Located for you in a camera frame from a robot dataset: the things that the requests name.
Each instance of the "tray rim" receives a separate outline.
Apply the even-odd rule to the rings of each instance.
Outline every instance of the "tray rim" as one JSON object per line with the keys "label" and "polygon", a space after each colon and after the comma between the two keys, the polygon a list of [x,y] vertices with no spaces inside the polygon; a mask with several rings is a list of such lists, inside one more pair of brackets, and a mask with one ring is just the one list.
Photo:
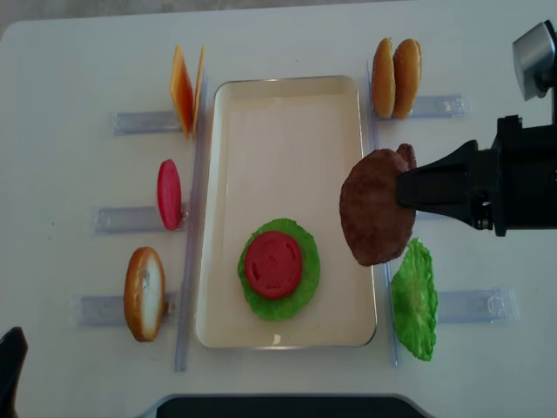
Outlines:
{"label": "tray rim", "polygon": [[303,349],[311,349],[311,348],[361,348],[361,347],[365,347],[367,346],[375,337],[376,333],[377,333],[377,325],[378,325],[378,319],[377,319],[377,294],[375,292],[375,272],[373,270],[372,267],[369,268],[369,273],[370,273],[370,280],[372,281],[372,302],[373,302],[373,312],[374,312],[374,321],[373,321],[373,331],[372,334],[369,338],[369,340],[367,340],[364,343],[358,344],[358,345],[337,345],[337,344],[324,344],[324,345],[287,345],[287,346],[254,346],[254,347],[234,347],[234,346],[230,346],[230,347],[214,347],[214,346],[210,346],[210,345],[206,345],[203,343],[203,341],[199,338],[198,335],[198,304],[199,304],[199,288],[201,285],[201,264],[202,264],[202,258],[203,258],[203,246],[205,243],[205,226],[206,226],[206,206],[207,206],[207,194],[208,194],[208,186],[209,186],[209,177],[211,175],[210,173],[210,160],[211,160],[211,150],[213,147],[213,128],[214,128],[214,124],[215,124],[215,104],[217,103],[217,97],[218,94],[221,92],[221,89],[223,89],[224,87],[226,87],[229,84],[244,84],[244,83],[267,83],[267,82],[291,82],[291,81],[302,81],[302,80],[320,80],[320,79],[325,79],[325,78],[341,78],[344,79],[346,81],[348,81],[353,87],[354,90],[356,91],[355,94],[355,100],[356,100],[356,108],[358,111],[358,134],[359,134],[359,144],[360,144],[360,155],[361,158],[363,158],[366,155],[366,146],[369,146],[367,144],[365,144],[365,140],[363,137],[363,132],[362,132],[362,115],[361,115],[361,106],[359,103],[359,89],[358,89],[358,85],[356,83],[356,81],[350,77],[347,76],[346,74],[335,74],[335,75],[325,75],[325,76],[308,76],[308,77],[295,77],[295,78],[261,78],[261,79],[246,79],[246,80],[229,80],[229,81],[225,81],[223,82],[216,90],[215,93],[213,95],[213,101],[212,101],[212,110],[211,110],[211,130],[209,132],[208,135],[208,139],[209,139],[209,147],[208,150],[206,150],[206,152],[209,155],[208,161],[207,161],[207,167],[206,167],[206,188],[204,190],[205,192],[205,199],[204,199],[204,210],[203,210],[203,214],[204,214],[204,220],[203,220],[203,225],[201,225],[201,242],[200,242],[200,257],[196,260],[196,264],[197,264],[197,274],[196,274],[196,279],[195,279],[195,289],[193,289],[194,293],[195,293],[195,303],[192,305],[192,309],[193,309],[193,329],[191,330],[193,332],[193,334],[195,335],[195,339],[198,341],[199,344],[201,344],[202,347],[204,348],[208,348],[211,350],[256,350],[256,351],[266,351],[266,350],[303,350]]}

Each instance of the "black object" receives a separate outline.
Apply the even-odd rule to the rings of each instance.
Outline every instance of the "black object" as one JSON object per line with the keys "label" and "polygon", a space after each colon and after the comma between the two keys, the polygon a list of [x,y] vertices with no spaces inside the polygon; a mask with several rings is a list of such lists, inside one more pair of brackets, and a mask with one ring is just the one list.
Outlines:
{"label": "black object", "polygon": [[12,328],[0,340],[0,418],[17,416],[16,390],[23,360],[27,354],[27,341],[20,327]]}
{"label": "black object", "polygon": [[424,418],[408,402],[368,396],[192,396],[174,398],[157,409],[157,418]]}
{"label": "black object", "polygon": [[[544,53],[528,54],[536,45]],[[525,99],[554,88],[553,124],[522,128],[518,116],[497,121],[488,150],[477,141],[430,165],[401,174],[400,205],[439,213],[476,229],[557,229],[557,37],[549,21],[518,39],[515,71]]]}

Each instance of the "burger patty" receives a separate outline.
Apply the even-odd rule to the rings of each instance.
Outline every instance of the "burger patty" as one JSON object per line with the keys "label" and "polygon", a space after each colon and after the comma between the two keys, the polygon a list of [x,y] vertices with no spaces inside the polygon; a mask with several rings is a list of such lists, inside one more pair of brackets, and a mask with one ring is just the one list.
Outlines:
{"label": "burger patty", "polygon": [[361,159],[342,185],[340,222],[362,266],[399,257],[412,236],[416,211],[396,202],[397,177],[409,165],[416,165],[411,145],[401,145],[399,152],[377,150]]}

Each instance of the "clear plastic holder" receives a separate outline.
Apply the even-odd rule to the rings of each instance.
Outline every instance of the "clear plastic holder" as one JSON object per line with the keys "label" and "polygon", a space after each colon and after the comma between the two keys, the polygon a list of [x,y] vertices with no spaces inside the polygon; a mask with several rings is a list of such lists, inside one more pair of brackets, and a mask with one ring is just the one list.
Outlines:
{"label": "clear plastic holder", "polygon": [[[164,296],[163,324],[176,323],[178,293]],[[124,297],[76,296],[71,301],[70,323],[76,327],[125,327]]]}
{"label": "clear plastic holder", "polygon": [[112,115],[114,135],[180,132],[182,125],[175,111],[119,112]]}
{"label": "clear plastic holder", "polygon": [[[184,220],[178,229],[183,231],[188,218],[188,206],[182,204]],[[99,207],[89,212],[89,229],[95,235],[113,235],[120,233],[160,233],[168,232],[164,228],[160,212],[156,206],[138,207]]]}
{"label": "clear plastic holder", "polygon": [[[370,111],[367,115],[369,129],[369,145],[371,151],[379,149],[376,124],[378,118],[373,112],[371,74],[369,62],[366,66],[367,92]],[[411,113],[412,118],[462,118],[468,116],[470,108],[467,101],[458,94],[448,96],[418,96]],[[418,212],[416,220],[444,219],[444,216],[427,212]],[[393,366],[400,364],[400,343],[393,327],[393,295],[391,292],[390,263],[381,265],[386,292],[386,320],[388,327],[389,347]],[[494,323],[519,319],[519,313],[512,288],[493,288],[487,290],[464,290],[455,292],[439,292],[438,308],[439,324],[472,324]]]}
{"label": "clear plastic holder", "polygon": [[201,92],[199,94],[198,125],[195,132],[195,159],[193,163],[193,184],[190,192],[189,215],[187,219],[187,241],[185,246],[184,279],[180,290],[180,312],[178,316],[178,337],[174,354],[174,371],[184,372],[191,337],[191,285],[196,273],[196,260],[201,255],[203,238],[202,222],[205,218],[207,184],[206,168],[208,165],[207,145],[210,143],[212,117],[211,103],[207,97],[207,74],[203,71],[201,77]]}

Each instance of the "food item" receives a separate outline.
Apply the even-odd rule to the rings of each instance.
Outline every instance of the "food item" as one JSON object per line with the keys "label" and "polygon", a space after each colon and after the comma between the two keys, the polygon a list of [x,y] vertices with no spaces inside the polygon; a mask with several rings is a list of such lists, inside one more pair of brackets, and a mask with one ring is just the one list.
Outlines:
{"label": "food item", "polygon": [[408,251],[391,282],[394,330],[399,341],[420,360],[432,359],[437,336],[439,296],[433,283],[433,263],[429,250],[418,238]]}
{"label": "food item", "polygon": [[[268,232],[283,233],[294,239],[298,244],[302,259],[299,284],[290,294],[279,299],[268,299],[256,292],[250,286],[245,271],[246,256],[251,243],[261,234]],[[315,294],[320,273],[321,265],[313,236],[290,219],[275,219],[261,226],[248,239],[238,262],[238,276],[244,290],[245,299],[252,311],[263,320],[288,320],[296,315]]]}
{"label": "food item", "polygon": [[262,233],[247,249],[245,277],[258,294],[278,299],[294,291],[302,278],[302,253],[290,235]]}
{"label": "food item", "polygon": [[383,39],[373,57],[372,69],[373,109],[382,118],[389,119],[395,102],[395,78],[391,39]]}
{"label": "food item", "polygon": [[196,128],[198,126],[198,114],[199,114],[199,98],[201,97],[201,79],[203,78],[203,62],[205,61],[205,46],[201,47],[201,57],[199,57],[198,66],[198,81],[195,86],[195,100],[193,102],[193,127],[191,131],[193,137],[195,138]]}
{"label": "food item", "polygon": [[164,269],[152,248],[138,248],[131,255],[125,275],[124,316],[133,337],[153,341],[164,313]]}
{"label": "food item", "polygon": [[397,153],[406,161],[408,164],[408,170],[413,170],[418,165],[416,164],[416,154],[414,154],[414,148],[410,144],[401,144]]}
{"label": "food item", "polygon": [[193,91],[180,45],[176,45],[174,50],[170,91],[184,134],[189,136],[192,131]]}
{"label": "food item", "polygon": [[397,177],[407,170],[397,152],[377,150],[361,159],[342,185],[340,223],[362,266],[399,257],[412,236],[416,211],[396,201]]}
{"label": "food item", "polygon": [[182,186],[174,161],[167,159],[158,169],[157,201],[164,227],[170,231],[178,229],[182,214]]}
{"label": "food item", "polygon": [[396,99],[394,116],[405,119],[410,114],[421,80],[421,48],[413,39],[400,43],[393,56]]}

